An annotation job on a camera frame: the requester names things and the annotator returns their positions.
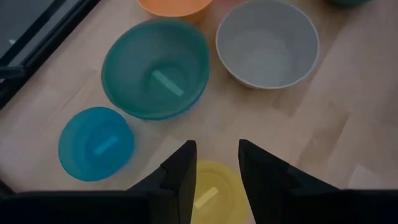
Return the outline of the small blue plastic bowl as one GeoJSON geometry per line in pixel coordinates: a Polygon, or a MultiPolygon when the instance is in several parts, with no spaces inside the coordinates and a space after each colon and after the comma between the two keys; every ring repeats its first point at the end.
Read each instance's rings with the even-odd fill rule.
{"type": "Polygon", "coordinates": [[[121,170],[134,153],[134,133],[115,110],[92,107],[76,114],[58,141],[58,158],[72,177],[99,181],[121,170]]]}

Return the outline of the dark green plastic bowl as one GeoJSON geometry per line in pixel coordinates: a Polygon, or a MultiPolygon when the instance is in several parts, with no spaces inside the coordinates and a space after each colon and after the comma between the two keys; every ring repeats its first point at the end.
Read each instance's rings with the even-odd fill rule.
{"type": "Polygon", "coordinates": [[[355,7],[363,5],[371,0],[327,0],[330,4],[340,7],[355,7]]]}

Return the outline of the black table edge rail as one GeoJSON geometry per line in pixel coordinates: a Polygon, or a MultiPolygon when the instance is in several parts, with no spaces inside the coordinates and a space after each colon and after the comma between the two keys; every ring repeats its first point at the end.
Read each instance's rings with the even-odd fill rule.
{"type": "Polygon", "coordinates": [[[101,0],[0,0],[0,110],[101,0]]]}

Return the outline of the small yellow plastic bowl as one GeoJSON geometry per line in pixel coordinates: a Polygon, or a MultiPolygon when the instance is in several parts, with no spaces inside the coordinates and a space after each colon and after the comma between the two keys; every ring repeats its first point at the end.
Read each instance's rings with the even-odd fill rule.
{"type": "Polygon", "coordinates": [[[246,224],[251,209],[241,178],[213,161],[197,162],[191,224],[246,224]]]}

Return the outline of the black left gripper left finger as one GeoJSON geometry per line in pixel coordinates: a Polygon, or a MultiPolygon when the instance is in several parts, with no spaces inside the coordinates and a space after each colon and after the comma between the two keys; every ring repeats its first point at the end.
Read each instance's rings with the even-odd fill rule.
{"type": "Polygon", "coordinates": [[[132,224],[190,224],[197,180],[197,144],[186,141],[150,175],[127,191],[132,224]]]}

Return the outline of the large teal green bowl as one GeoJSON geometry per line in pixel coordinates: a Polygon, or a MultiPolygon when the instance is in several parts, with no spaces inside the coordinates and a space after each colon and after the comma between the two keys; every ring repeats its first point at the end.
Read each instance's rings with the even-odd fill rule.
{"type": "Polygon", "coordinates": [[[210,77],[210,51],[202,31],[181,19],[141,22],[115,41],[101,69],[114,106],[146,120],[189,110],[210,77]]]}

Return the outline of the orange plastic bowl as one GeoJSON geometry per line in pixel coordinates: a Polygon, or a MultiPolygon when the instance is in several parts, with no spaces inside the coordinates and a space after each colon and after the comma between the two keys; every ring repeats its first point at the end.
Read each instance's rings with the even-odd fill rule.
{"type": "Polygon", "coordinates": [[[213,0],[137,0],[151,14],[162,17],[184,17],[195,14],[213,0]]]}

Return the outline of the grey plastic bowl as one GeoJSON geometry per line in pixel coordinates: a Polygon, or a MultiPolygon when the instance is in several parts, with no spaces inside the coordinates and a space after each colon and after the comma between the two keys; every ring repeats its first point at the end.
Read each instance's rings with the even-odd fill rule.
{"type": "Polygon", "coordinates": [[[320,54],[318,32],[298,7],[248,0],[220,22],[216,51],[224,67],[251,88],[287,88],[305,79],[320,54]]]}

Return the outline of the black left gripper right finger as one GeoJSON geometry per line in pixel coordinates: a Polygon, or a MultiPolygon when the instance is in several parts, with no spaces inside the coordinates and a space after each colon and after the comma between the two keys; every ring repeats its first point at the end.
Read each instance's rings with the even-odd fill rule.
{"type": "Polygon", "coordinates": [[[338,191],[247,139],[239,141],[238,159],[256,224],[310,223],[317,206],[307,197],[338,191]]]}

